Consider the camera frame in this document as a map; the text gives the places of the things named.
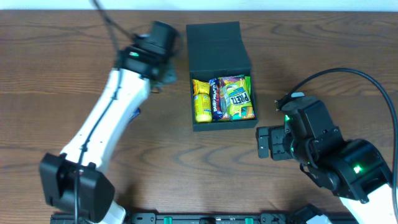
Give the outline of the blue Eclipse mints tin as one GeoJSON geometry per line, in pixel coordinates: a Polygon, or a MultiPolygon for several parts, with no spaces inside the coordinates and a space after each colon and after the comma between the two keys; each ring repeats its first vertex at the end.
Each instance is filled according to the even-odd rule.
{"type": "Polygon", "coordinates": [[[140,115],[140,113],[141,113],[140,108],[134,110],[134,111],[130,114],[129,121],[131,122],[132,120],[134,120],[138,115],[140,115]]]}

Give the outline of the yellow candy tube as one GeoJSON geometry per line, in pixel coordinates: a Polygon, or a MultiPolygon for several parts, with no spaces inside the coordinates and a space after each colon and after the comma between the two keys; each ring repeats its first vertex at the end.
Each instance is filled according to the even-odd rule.
{"type": "Polygon", "coordinates": [[[195,121],[197,123],[210,123],[212,121],[210,96],[200,93],[194,96],[195,121]]]}

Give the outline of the blue Dairy Milk chocolate bar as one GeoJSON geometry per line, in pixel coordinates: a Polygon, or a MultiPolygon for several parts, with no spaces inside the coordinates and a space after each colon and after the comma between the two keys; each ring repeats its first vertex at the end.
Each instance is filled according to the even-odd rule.
{"type": "Polygon", "coordinates": [[[219,121],[223,117],[223,112],[221,110],[221,103],[220,103],[219,80],[217,78],[213,78],[209,80],[209,85],[210,85],[211,112],[212,112],[213,121],[219,121]]]}

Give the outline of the small yellow candy wrapper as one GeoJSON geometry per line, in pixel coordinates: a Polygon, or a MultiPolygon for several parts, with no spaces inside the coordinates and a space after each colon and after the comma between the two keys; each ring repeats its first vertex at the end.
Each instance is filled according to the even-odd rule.
{"type": "Polygon", "coordinates": [[[210,94],[210,84],[208,82],[199,81],[196,79],[192,80],[193,82],[193,95],[196,96],[198,94],[210,94]]]}

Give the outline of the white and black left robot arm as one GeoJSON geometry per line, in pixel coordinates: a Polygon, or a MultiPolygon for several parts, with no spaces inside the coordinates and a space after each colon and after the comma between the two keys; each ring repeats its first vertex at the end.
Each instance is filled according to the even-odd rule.
{"type": "Polygon", "coordinates": [[[106,178],[113,151],[151,90],[175,78],[171,50],[127,47],[117,53],[105,88],[83,126],[61,150],[39,164],[45,201],[71,213],[72,223],[123,223],[106,178]]]}

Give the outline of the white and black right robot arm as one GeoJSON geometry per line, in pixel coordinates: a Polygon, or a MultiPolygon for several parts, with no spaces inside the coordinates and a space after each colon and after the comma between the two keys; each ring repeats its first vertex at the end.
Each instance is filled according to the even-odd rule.
{"type": "Polygon", "coordinates": [[[358,223],[396,223],[392,172],[364,139],[345,140],[325,104],[293,98],[281,109],[284,123],[256,130],[259,158],[293,159],[318,187],[338,197],[358,223]]]}

